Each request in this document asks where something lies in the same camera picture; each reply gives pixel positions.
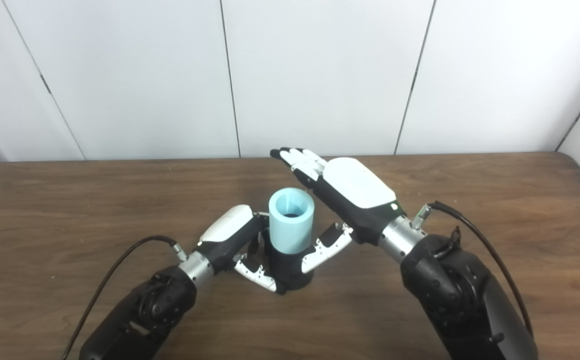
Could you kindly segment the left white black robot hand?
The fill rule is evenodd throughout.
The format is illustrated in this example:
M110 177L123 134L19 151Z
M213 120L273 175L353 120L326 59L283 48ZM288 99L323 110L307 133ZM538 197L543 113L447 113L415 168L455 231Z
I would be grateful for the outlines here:
M269 214L236 205L215 221L200 237L194 251L202 255L214 274L235 270L263 289L282 294L284 289L264 265L240 250L269 229Z

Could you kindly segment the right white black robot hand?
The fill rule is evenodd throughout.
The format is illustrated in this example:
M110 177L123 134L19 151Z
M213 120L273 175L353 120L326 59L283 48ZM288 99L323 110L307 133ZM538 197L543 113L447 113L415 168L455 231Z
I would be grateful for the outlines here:
M326 161L310 150L286 146L272 149L270 155L343 222L319 236L314 250L302 259L303 272L313 271L351 242L377 247L388 225L404 215L395 192L356 158Z

